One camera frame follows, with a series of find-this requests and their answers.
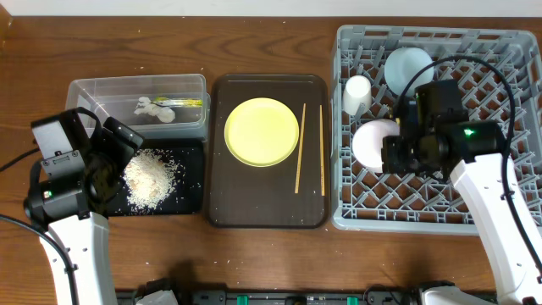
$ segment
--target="white cup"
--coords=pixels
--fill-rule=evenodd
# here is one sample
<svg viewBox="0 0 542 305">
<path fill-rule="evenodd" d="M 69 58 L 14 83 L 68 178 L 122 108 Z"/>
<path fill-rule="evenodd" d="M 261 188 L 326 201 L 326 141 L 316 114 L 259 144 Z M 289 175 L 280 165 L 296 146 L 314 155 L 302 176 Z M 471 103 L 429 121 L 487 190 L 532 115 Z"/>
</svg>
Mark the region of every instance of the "white cup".
<svg viewBox="0 0 542 305">
<path fill-rule="evenodd" d="M 352 76 L 346 82 L 342 95 L 342 108 L 349 115 L 365 114 L 371 107 L 371 82 L 365 76 Z"/>
</svg>

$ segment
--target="green clip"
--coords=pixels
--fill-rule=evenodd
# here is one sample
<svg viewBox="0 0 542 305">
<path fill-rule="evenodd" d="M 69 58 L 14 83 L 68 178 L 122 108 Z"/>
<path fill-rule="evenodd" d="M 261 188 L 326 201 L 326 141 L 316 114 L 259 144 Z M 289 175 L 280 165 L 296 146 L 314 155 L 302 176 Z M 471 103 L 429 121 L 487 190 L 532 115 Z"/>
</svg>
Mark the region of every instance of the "green clip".
<svg viewBox="0 0 542 305">
<path fill-rule="evenodd" d="M 357 305 L 357 297 L 348 297 L 346 299 L 346 305 Z"/>
<path fill-rule="evenodd" d="M 237 296 L 237 305 L 248 305 L 248 296 Z"/>
</svg>

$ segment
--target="green led light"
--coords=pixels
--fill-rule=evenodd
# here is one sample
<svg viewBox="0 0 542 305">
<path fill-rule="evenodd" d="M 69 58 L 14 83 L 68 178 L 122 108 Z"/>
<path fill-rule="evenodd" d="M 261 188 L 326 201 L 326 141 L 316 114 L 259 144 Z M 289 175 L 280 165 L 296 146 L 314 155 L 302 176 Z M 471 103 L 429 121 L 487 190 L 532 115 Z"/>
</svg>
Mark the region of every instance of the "green led light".
<svg viewBox="0 0 542 305">
<path fill-rule="evenodd" d="M 465 136 L 472 136 L 476 133 L 474 130 L 468 128 L 464 129 L 463 132 L 465 132 Z"/>
</svg>

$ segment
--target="rice grains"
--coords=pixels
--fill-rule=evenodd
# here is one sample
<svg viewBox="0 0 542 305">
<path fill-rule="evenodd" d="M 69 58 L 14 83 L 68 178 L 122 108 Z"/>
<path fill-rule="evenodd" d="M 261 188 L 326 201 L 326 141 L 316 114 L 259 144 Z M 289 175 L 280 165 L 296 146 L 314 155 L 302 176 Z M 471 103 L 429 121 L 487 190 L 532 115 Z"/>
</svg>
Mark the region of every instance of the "rice grains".
<svg viewBox="0 0 542 305">
<path fill-rule="evenodd" d="M 143 149 L 124 170 L 123 178 L 130 188 L 128 203 L 136 209 L 155 208 L 175 190 L 174 173 L 179 165 L 172 158 L 167 163 L 161 158 L 155 150 Z"/>
</svg>

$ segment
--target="dish rack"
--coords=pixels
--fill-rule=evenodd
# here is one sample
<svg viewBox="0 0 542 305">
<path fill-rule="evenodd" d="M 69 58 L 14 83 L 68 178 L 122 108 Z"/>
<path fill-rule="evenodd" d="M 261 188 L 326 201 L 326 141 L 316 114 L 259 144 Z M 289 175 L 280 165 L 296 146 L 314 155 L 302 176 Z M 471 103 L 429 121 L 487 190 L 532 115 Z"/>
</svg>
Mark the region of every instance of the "dish rack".
<svg viewBox="0 0 542 305">
<path fill-rule="evenodd" d="M 340 230 L 375 230 L 477 235 L 465 202 L 451 184 L 414 174 L 376 174 L 351 152 L 356 129 L 389 117 L 397 95 L 384 79 L 390 53 L 419 47 L 433 60 L 463 54 L 493 64 L 511 84 L 516 100 L 512 157 L 517 180 L 542 233 L 542 63 L 536 38 L 521 30 L 473 30 L 402 26 L 344 25 L 332 50 L 331 203 Z M 373 104 L 360 118 L 342 111 L 342 92 L 353 75 L 370 79 Z M 456 79 L 469 119 L 496 120 L 506 134 L 510 110 L 504 86 L 484 66 L 459 60 L 440 64 L 434 80 Z"/>
</svg>

